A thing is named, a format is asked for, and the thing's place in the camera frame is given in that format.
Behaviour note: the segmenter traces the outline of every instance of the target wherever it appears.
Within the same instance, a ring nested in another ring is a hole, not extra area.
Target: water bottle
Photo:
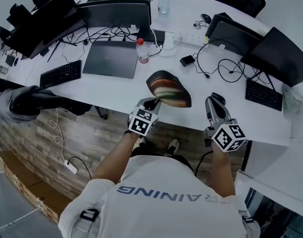
[[[150,60],[150,55],[148,54],[148,47],[142,38],[137,39],[136,52],[138,60],[141,63],[147,63]]]
[[[158,0],[158,11],[161,14],[168,14],[170,11],[170,0]]]

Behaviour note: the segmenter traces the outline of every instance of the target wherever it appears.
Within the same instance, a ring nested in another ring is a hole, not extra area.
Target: white desk
[[[200,20],[200,14],[206,13],[211,17],[216,13],[226,12],[231,18],[242,23],[259,33],[266,33],[270,28],[265,27],[256,19],[214,0],[171,0],[171,11],[167,17],[158,15],[158,0],[151,2],[151,28],[166,31],[165,48],[172,46],[172,33],[178,31],[198,31],[205,35],[206,28],[196,30],[192,27],[195,20]],[[99,28],[91,28],[90,33],[94,33]],[[84,29],[79,30],[74,35],[79,36]],[[112,40],[121,40],[122,37],[115,37]],[[66,64],[65,58],[61,55],[63,43],[61,43],[52,58],[47,63],[50,52],[45,57],[38,56],[33,60],[27,59],[19,61],[17,66],[9,69],[7,75],[1,75],[6,80],[26,85],[39,85],[40,74],[50,69]],[[82,66],[85,64],[91,44],[84,46],[80,43],[78,47],[66,45],[63,53],[68,61],[75,61],[82,53]],[[124,79],[117,77],[82,74],[81,79],[67,82],[50,90],[55,94],[70,98],[76,101],[96,105],[99,107],[130,113],[137,102],[146,97],[151,97],[146,80],[158,70],[167,70],[177,76],[184,87],[189,91],[192,98],[192,107],[188,109],[173,108],[166,104],[161,104],[159,120],[204,130],[209,126],[205,113],[205,99],[216,92],[226,99],[226,107],[231,116],[236,118],[247,138],[254,141],[289,145],[291,134],[291,123],[284,119],[283,112],[267,108],[265,106],[246,101],[245,88],[246,80],[242,77],[236,83],[223,81],[219,73],[216,72],[211,79],[206,79],[203,74],[198,74],[194,65],[182,67],[179,60],[187,55],[192,55],[199,50],[197,47],[179,44],[172,51],[161,51],[158,56],[152,57],[148,64],[137,63],[134,79]],[[151,47],[151,53],[157,50]],[[215,46],[203,49],[199,55],[199,62],[205,71],[214,71],[218,62],[223,58],[239,61],[240,56],[229,51],[220,51]],[[247,75],[253,75],[253,70],[247,66]],[[230,80],[238,77],[238,73],[225,73]],[[282,83],[271,78],[277,91],[281,91]]]

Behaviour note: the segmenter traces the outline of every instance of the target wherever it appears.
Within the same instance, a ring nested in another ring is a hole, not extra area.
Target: sneaker
[[[136,140],[136,142],[135,142],[135,144],[134,144],[134,147],[133,147],[133,150],[134,150],[135,148],[137,148],[137,147],[140,147],[141,144],[145,144],[145,145],[146,145],[146,139],[145,139],[145,137],[143,137],[143,136],[140,136],[140,137]]]
[[[167,151],[165,152],[165,157],[172,157],[179,148],[179,140],[177,138],[174,138],[170,141]]]

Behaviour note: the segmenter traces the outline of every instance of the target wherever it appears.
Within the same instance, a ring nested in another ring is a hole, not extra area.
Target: black monitor
[[[33,58],[55,41],[85,26],[71,0],[51,0],[18,27],[6,42]]]
[[[263,38],[259,33],[253,31],[252,29],[250,29],[246,26],[243,26],[242,24],[234,21],[233,19],[222,16],[220,14],[214,15],[214,17],[213,17],[213,19],[212,19],[212,21],[211,21],[211,23],[210,23],[210,25],[209,25],[209,27],[206,31],[205,36],[208,36],[209,38],[211,38],[211,35],[214,32],[217,24],[221,21],[225,22],[225,23],[228,23],[229,25],[232,25],[234,27],[237,27],[238,29],[242,30],[243,32],[246,32],[246,33],[250,34],[251,36],[254,36],[257,39],[261,40]]]
[[[78,12],[88,27],[127,27],[136,25],[150,29],[152,23],[149,0],[102,0],[77,4]]]
[[[234,52],[240,56],[245,55],[254,48],[262,39],[244,31],[237,26],[224,21],[219,21],[215,30],[211,34],[209,43],[220,46],[225,45],[225,49]]]
[[[303,52],[273,27],[241,62],[279,79],[290,87],[303,82]]]
[[[9,37],[9,35],[11,34],[10,31],[8,31],[7,29],[5,29],[4,27],[0,26],[0,39],[2,41],[6,41],[6,39]]]

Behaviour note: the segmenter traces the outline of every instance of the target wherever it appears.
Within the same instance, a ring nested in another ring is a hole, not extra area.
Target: gray laptop
[[[136,62],[136,42],[96,41],[82,73],[133,78]]]

